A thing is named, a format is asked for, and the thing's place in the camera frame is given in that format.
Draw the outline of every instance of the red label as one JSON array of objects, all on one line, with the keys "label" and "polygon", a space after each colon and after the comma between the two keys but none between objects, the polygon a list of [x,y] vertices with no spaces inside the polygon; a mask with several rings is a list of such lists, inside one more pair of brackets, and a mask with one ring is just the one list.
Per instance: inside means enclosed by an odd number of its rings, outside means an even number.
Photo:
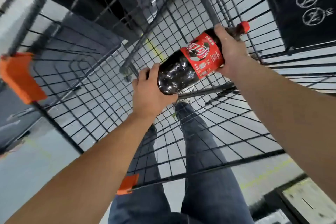
[{"label": "red label", "polygon": [[200,79],[224,64],[223,56],[215,41],[204,32],[196,37],[188,47],[181,48],[181,51]]}]

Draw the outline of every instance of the red bottle cap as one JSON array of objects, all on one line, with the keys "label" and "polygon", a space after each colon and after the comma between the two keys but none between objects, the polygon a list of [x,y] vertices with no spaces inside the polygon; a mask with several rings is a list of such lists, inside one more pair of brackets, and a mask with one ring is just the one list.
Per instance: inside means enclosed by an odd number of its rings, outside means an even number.
[{"label": "red bottle cap", "polygon": [[250,24],[247,21],[242,21],[240,25],[244,30],[244,34],[246,34],[250,30]]}]

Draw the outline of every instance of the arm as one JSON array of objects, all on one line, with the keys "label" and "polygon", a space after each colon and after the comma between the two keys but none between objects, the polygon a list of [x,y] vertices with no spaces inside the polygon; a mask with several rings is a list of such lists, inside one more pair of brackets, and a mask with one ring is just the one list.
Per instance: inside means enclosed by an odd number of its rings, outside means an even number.
[{"label": "arm", "polygon": [[246,55],[221,26],[225,66],[229,77],[271,135],[297,164],[336,201],[336,99],[310,90],[260,65]]},{"label": "arm", "polygon": [[176,101],[157,86],[159,64],[144,69],[132,82],[133,113],[99,143],[65,167],[7,223],[99,223],[118,190],[128,166],[163,108]]}]

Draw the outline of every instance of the leg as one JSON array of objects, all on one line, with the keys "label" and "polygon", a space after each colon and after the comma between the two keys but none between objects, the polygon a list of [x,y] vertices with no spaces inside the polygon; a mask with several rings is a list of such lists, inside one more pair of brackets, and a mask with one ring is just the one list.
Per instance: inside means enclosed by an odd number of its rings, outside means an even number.
[{"label": "leg", "polygon": [[[156,130],[154,125],[152,125],[134,155],[127,172],[129,175],[133,175],[136,169],[157,163],[154,152],[149,153],[153,151],[154,141],[148,142],[154,138],[156,138]],[[151,167],[136,172],[139,173],[138,182],[149,182],[160,178],[158,167]],[[128,223],[135,219],[150,219],[166,213],[170,213],[170,206],[163,191],[163,186],[162,184],[152,185],[137,189],[127,195],[116,196],[111,204],[108,223]]]},{"label": "leg", "polygon": [[[217,144],[191,105],[180,102],[175,110],[186,144],[187,173],[225,163],[220,149],[209,150]],[[230,168],[190,176],[185,184],[181,213],[204,224],[254,223]]]}]

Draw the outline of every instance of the plastic bottle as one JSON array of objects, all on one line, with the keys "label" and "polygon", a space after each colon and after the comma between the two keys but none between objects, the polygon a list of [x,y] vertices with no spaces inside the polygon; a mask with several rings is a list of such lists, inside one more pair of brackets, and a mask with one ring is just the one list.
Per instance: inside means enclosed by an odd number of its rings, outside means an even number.
[{"label": "plastic bottle", "polygon": [[[225,28],[237,41],[246,34],[250,26],[243,21],[234,28]],[[214,29],[205,30],[188,47],[174,52],[160,65],[157,85],[166,95],[175,94],[194,84],[225,63],[222,44]]]}]

